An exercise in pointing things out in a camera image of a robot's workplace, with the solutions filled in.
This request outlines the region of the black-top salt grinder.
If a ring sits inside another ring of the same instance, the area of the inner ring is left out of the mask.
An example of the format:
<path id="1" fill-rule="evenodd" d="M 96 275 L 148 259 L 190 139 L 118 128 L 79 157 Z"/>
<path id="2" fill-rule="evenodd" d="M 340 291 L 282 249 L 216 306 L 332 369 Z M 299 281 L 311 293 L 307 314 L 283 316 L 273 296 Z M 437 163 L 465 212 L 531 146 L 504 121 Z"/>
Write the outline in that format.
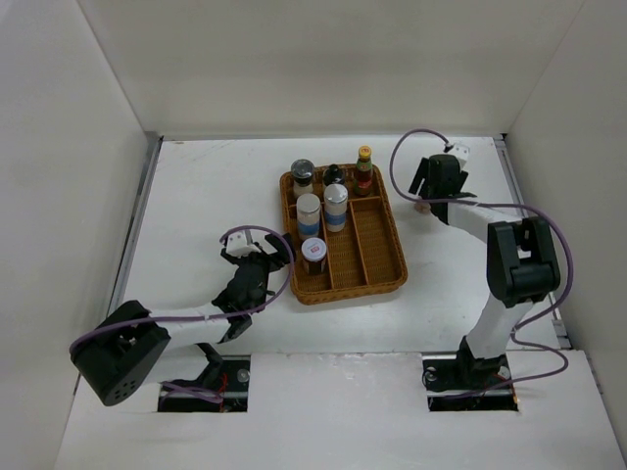
<path id="1" fill-rule="evenodd" d="M 322 174 L 323 189 L 332 184 L 344 185 L 346 180 L 345 172 L 342 167 L 337 164 L 329 165 Z"/>

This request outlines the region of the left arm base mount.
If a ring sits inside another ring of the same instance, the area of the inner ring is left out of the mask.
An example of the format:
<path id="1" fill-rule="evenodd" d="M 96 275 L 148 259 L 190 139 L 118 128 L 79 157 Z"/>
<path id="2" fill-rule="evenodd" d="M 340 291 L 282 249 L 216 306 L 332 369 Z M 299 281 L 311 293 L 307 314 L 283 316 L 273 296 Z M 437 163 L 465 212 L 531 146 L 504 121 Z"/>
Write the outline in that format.
<path id="1" fill-rule="evenodd" d="M 249 355 L 221 355 L 207 343 L 190 351 L 202 369 L 190 379 L 168 379 L 176 388 L 161 386 L 158 412 L 234 413 L 248 410 L 251 380 Z"/>

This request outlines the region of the left aluminium frame rail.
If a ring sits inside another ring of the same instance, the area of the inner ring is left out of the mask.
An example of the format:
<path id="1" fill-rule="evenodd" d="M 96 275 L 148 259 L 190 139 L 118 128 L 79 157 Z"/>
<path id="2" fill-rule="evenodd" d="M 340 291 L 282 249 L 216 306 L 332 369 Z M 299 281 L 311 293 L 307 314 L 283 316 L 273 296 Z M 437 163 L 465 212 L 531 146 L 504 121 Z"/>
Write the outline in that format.
<path id="1" fill-rule="evenodd" d="M 129 224 L 121 253 L 115 283 L 107 307 L 106 315 L 109 316 L 121 304 L 126 290 L 128 276 L 132 267 L 136 246 L 138 243 L 144 214 L 156 173 L 157 163 L 161 153 L 164 137 L 158 132 L 146 132 L 147 152 L 139 179 Z"/>

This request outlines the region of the right aluminium frame rail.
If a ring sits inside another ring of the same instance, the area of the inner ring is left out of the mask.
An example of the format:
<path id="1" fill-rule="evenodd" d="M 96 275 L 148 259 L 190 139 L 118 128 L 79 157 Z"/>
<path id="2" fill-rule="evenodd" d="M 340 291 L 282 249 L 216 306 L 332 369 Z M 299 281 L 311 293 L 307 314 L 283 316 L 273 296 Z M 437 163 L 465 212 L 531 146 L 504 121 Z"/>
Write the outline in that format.
<path id="1" fill-rule="evenodd" d="M 526 213 L 527 207 L 514 198 L 511 203 L 484 203 L 498 215 L 500 208 L 515 210 L 518 219 L 490 222 L 488 240 L 488 284 L 493 296 L 508 312 L 521 311 L 523 318 L 508 332 L 516 333 L 532 323 L 552 316 L 556 305 L 551 291 L 560 284 L 551 225 Z"/>

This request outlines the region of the tall blue-label shaker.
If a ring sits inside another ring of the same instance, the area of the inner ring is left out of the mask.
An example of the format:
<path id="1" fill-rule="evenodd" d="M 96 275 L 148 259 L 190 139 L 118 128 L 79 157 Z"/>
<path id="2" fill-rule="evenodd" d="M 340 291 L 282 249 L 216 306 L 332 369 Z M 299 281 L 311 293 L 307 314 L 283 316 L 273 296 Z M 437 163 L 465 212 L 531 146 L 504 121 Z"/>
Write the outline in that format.
<path id="1" fill-rule="evenodd" d="M 301 195 L 296 202 L 297 227 L 301 240 L 317 237 L 320 230 L 320 200 L 313 193 Z"/>
<path id="2" fill-rule="evenodd" d="M 348 189 L 343 184 L 330 184 L 325 187 L 323 198 L 326 228 L 330 232 L 343 230 L 347 219 Z"/>

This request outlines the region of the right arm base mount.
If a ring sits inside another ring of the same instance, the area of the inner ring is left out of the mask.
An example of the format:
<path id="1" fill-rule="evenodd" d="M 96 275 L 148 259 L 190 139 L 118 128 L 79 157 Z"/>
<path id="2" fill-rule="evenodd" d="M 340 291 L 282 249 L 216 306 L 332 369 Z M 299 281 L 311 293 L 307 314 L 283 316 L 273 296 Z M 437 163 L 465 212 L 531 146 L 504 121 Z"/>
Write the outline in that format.
<path id="1" fill-rule="evenodd" d="M 433 412 L 517 411 L 513 385 L 496 388 L 511 378 L 504 354 L 475 362 L 458 355 L 426 355 L 422 383 Z"/>

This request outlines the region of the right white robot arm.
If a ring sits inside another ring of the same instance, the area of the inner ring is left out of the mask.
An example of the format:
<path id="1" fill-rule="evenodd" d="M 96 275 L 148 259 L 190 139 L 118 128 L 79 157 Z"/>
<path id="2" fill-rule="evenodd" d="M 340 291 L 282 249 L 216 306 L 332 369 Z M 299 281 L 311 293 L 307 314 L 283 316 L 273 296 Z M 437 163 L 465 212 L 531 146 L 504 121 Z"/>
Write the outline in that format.
<path id="1" fill-rule="evenodd" d="M 550 225 L 539 216 L 464 204 L 466 178 L 458 158 L 440 154 L 421 160 L 410 185 L 410 193 L 426 200 L 438 220 L 486 248 L 487 303 L 453 359 L 423 360 L 423 383 L 432 392 L 495 385 L 508 368 L 506 346 L 514 327 L 560 284 Z"/>

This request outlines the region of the spice jar white lid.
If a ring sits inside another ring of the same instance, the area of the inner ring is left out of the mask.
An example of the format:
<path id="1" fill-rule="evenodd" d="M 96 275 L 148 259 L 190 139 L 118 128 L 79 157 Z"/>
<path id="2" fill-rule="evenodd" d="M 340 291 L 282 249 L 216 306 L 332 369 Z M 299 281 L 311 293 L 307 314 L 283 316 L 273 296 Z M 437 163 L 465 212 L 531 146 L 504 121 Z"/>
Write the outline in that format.
<path id="1" fill-rule="evenodd" d="M 301 246 L 304 270 L 309 275 L 321 274 L 326 267 L 327 246 L 317 237 L 305 240 Z"/>
<path id="2" fill-rule="evenodd" d="M 417 202 L 414 204 L 414 209 L 424 215 L 431 214 L 431 206 L 426 203 Z"/>

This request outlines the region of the red sauce bottle yellow cap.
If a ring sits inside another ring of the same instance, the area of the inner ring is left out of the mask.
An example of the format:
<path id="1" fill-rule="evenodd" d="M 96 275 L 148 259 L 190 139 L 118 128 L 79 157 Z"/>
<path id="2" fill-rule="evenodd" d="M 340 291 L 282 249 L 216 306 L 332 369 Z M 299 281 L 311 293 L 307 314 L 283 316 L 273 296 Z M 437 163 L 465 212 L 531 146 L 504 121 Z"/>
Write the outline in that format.
<path id="1" fill-rule="evenodd" d="M 359 147 L 354 173 L 354 189 L 358 196 L 369 196 L 372 191 L 373 167 L 371 154 L 372 151 L 370 147 Z"/>

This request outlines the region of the aluminium frame rail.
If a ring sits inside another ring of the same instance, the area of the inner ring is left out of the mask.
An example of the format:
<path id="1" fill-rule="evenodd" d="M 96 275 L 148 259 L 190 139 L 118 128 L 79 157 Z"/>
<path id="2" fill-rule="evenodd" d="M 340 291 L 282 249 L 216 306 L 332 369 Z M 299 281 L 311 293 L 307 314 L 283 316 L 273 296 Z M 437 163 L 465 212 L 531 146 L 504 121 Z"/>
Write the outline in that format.
<path id="1" fill-rule="evenodd" d="M 144 214 L 156 173 L 157 163 L 161 153 L 164 137 L 158 132 L 146 132 L 147 152 L 139 179 L 129 224 L 121 253 L 115 283 L 107 307 L 106 315 L 109 316 L 121 304 L 126 290 L 128 276 L 132 267 L 136 246 L 138 243 Z"/>
<path id="2" fill-rule="evenodd" d="M 552 316 L 556 305 L 551 291 L 560 284 L 551 225 L 526 213 L 527 207 L 514 198 L 511 203 L 484 203 L 498 215 L 500 208 L 515 210 L 518 219 L 490 222 L 488 240 L 488 284 L 493 296 L 508 312 L 521 311 L 523 318 L 508 332 L 516 333 L 532 323 Z"/>

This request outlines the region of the brown wicker divided basket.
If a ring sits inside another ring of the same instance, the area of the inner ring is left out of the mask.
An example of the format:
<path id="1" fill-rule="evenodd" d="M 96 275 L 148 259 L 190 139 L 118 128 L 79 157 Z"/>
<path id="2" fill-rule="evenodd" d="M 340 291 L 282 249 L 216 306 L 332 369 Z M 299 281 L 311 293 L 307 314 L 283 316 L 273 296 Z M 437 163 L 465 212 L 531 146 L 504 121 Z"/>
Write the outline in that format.
<path id="1" fill-rule="evenodd" d="M 400 237 L 378 167 L 373 169 L 372 191 L 354 193 L 354 164 L 340 166 L 349 189 L 347 221 L 339 232 L 320 222 L 319 236 L 327 245 L 326 264 L 320 274 L 309 274 L 301 254 L 293 178 L 288 172 L 279 179 L 284 231 L 297 253 L 291 290 L 304 305 L 325 304 L 370 295 L 391 293 L 408 279 Z"/>

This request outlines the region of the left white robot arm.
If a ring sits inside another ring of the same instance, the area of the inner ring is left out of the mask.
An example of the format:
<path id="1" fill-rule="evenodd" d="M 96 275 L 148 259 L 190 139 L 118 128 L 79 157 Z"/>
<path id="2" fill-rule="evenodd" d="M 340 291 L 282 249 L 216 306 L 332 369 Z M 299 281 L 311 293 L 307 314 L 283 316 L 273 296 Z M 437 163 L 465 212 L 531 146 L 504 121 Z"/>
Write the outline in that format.
<path id="1" fill-rule="evenodd" d="M 94 330 L 70 346 L 72 364 L 101 403 L 117 405 L 146 383 L 159 383 L 164 397 L 185 394 L 214 405 L 224 402 L 228 376 L 217 345 L 240 337 L 253 316 L 278 299 L 268 287 L 271 273 L 295 272 L 296 250 L 290 234 L 266 229 L 266 251 L 252 238 L 255 226 L 244 225 L 221 236 L 223 259 L 234 265 L 233 277 L 207 305 L 158 313 L 137 300 L 126 301 Z M 186 367 L 186 378 L 165 371 L 166 355 L 187 347 L 203 355 Z"/>

